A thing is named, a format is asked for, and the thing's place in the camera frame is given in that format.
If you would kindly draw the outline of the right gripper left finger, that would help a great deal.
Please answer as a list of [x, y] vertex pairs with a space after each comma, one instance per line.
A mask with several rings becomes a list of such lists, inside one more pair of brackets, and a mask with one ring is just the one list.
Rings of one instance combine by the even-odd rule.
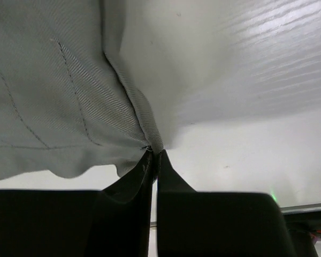
[[0, 190], [0, 256], [147, 256], [152, 165], [101, 191]]

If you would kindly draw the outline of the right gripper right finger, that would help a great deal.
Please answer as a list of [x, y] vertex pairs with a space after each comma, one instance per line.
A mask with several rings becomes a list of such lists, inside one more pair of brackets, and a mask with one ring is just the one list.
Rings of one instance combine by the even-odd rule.
[[307, 232], [287, 229], [273, 198], [264, 193], [198, 192], [159, 155], [159, 256], [316, 256]]

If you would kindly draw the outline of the grey pleated skirt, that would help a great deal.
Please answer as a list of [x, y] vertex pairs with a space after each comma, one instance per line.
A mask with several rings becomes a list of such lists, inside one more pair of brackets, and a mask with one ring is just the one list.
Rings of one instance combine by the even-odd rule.
[[126, 18], [125, 1], [0, 1], [0, 180], [123, 176], [163, 149], [120, 56]]

